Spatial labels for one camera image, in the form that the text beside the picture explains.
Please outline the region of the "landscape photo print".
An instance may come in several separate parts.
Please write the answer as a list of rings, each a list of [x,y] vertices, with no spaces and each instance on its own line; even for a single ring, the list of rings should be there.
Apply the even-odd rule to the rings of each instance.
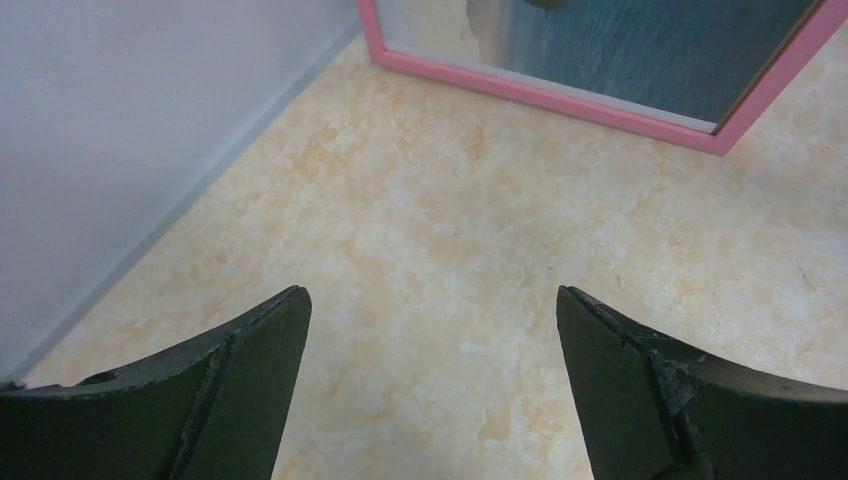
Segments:
[[[405,1],[375,5],[393,51],[709,133],[809,1]]]

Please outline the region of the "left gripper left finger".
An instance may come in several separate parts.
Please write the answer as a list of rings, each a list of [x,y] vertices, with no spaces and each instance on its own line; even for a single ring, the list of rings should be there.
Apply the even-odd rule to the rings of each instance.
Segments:
[[[312,301],[292,286],[72,386],[1,389],[5,479],[268,479]]]

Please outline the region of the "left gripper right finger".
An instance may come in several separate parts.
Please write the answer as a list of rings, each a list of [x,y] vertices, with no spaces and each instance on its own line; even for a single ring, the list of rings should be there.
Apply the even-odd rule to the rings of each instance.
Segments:
[[[557,327],[597,479],[843,479],[847,394],[754,370],[561,287]]]

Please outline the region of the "pink wooden picture frame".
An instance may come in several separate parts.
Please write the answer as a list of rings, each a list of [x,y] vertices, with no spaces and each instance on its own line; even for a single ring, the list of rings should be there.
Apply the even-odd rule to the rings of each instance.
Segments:
[[[732,149],[847,20],[845,1],[818,2],[728,118],[715,132],[706,133],[573,94],[391,50],[383,41],[375,4],[358,1],[356,5],[370,57],[383,67],[719,156]]]

